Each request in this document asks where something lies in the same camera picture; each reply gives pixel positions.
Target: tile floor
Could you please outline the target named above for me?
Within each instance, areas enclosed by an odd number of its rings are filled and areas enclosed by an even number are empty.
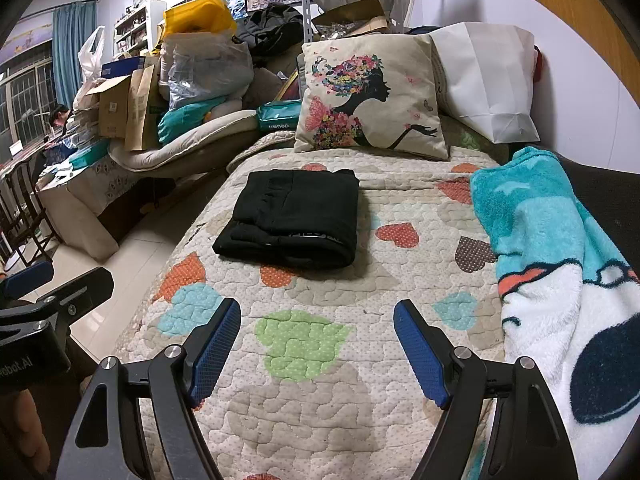
[[[55,247],[54,277],[25,299],[35,301],[71,278],[99,265],[111,271],[114,281],[110,300],[98,306],[71,326],[71,335],[97,361],[111,355],[120,333],[133,317],[149,285],[158,275],[182,236],[224,182],[224,176],[211,179],[172,206],[145,216],[120,242],[120,249],[103,263],[66,245]],[[50,244],[47,252],[51,254]],[[27,256],[33,254],[27,246]],[[12,269],[24,268],[21,262]]]

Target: blue curtain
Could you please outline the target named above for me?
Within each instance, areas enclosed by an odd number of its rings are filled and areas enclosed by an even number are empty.
[[[82,85],[78,51],[96,27],[96,2],[74,2],[53,11],[53,80],[59,104],[71,108]]]

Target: black backpack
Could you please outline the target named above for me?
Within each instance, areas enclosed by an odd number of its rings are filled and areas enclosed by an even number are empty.
[[[253,57],[276,56],[304,38],[302,14],[287,4],[269,4],[236,23],[236,38],[249,44]]]

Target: printed woman silhouette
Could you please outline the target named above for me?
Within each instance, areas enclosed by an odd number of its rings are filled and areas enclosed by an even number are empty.
[[[371,146],[355,111],[367,99],[385,102],[389,97],[390,89],[385,83],[383,68],[382,60],[376,55],[352,56],[335,67],[318,57],[311,67],[313,77],[322,78],[322,84],[329,89],[327,93],[333,91],[349,99],[338,107],[329,108],[318,96],[312,98],[305,129],[316,130],[313,136],[316,149],[354,144]],[[436,134],[436,130],[421,124],[406,124],[404,132],[388,148],[394,149],[412,130],[431,137]]]

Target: curtain rod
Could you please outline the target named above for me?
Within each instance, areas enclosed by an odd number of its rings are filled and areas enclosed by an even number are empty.
[[[28,20],[29,18],[33,18],[34,16],[38,16],[40,14],[44,14],[45,12],[49,12],[50,10],[55,10],[55,9],[59,9],[60,7],[64,7],[65,5],[69,5],[69,4],[85,4],[87,2],[99,2],[100,0],[78,0],[76,2],[69,2],[68,4],[60,4],[60,5],[55,5],[53,7],[47,7],[46,9],[42,9],[42,10],[36,10],[35,12],[32,12],[31,14],[27,14],[26,16],[21,17],[17,22],[23,22],[24,20]]]

